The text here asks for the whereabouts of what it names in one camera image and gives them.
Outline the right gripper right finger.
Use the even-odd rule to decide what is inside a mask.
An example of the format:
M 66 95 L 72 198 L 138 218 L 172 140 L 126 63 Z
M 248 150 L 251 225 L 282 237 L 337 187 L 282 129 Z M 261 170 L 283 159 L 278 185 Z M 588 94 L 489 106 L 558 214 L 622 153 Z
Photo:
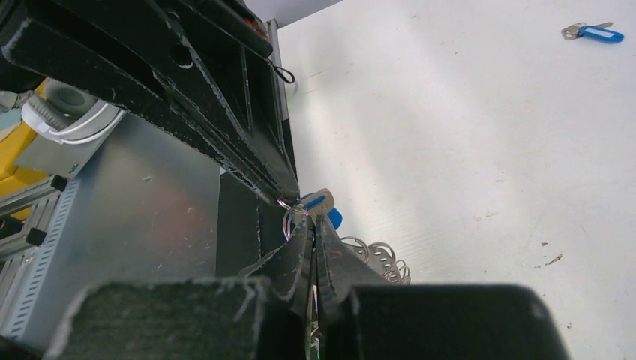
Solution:
M 541 298 L 505 283 L 394 284 L 316 222 L 321 359 L 567 359 Z

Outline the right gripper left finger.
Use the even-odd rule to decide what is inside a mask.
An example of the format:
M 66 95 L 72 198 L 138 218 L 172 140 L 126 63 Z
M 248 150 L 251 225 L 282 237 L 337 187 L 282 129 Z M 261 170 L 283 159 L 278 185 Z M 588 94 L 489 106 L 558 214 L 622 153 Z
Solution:
M 120 280 L 84 289 L 46 359 L 309 359 L 314 226 L 247 274 Z

